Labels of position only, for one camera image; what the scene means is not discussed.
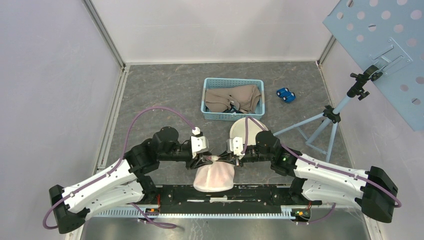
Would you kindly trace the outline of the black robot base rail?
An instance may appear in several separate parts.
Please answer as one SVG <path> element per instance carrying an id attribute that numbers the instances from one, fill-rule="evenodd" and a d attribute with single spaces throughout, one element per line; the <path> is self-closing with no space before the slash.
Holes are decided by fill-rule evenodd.
<path id="1" fill-rule="evenodd" d="M 138 203 L 157 205 L 161 214 L 276 214 L 282 206 L 320 206 L 290 184 L 236 184 L 220 192 L 201 192 L 192 185 L 158 185 Z"/>

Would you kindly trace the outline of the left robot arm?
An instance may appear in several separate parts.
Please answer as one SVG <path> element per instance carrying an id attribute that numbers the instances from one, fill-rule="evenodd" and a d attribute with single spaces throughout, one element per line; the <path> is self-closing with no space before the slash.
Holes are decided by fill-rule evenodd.
<path id="1" fill-rule="evenodd" d="M 196 169 L 211 164 L 208 155 L 209 141 L 198 128 L 190 139 L 180 143 L 175 128 L 163 127 L 90 178 L 68 187 L 51 187 L 55 228 L 60 234 L 67 234 L 107 209 L 139 202 L 159 203 L 160 191 L 149 173 L 165 161 L 184 162 L 187 169 Z"/>

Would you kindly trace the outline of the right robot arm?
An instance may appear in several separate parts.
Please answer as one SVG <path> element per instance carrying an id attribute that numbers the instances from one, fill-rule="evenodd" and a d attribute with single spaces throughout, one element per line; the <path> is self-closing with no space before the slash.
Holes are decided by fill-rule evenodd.
<path id="1" fill-rule="evenodd" d="M 382 223 L 391 223 L 394 210 L 402 206 L 398 187 L 380 167 L 354 169 L 318 160 L 285 146 L 265 130 L 256 134 L 254 145 L 243 145 L 240 137 L 234 141 L 233 151 L 220 154 L 217 160 L 236 166 L 270 162 L 275 173 L 293 178 L 288 196 L 295 204 L 318 201 L 351 206 Z"/>

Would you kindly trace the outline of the white mesh laundry bag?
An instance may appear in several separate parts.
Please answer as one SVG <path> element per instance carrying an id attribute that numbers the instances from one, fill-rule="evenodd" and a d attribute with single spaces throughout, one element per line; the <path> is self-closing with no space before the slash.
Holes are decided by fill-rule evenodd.
<path id="1" fill-rule="evenodd" d="M 207 158 L 212 164 L 197 169 L 193 187 L 200 192 L 214 193 L 230 190 L 234 187 L 234 165 L 219 161 L 219 157 L 212 155 Z"/>

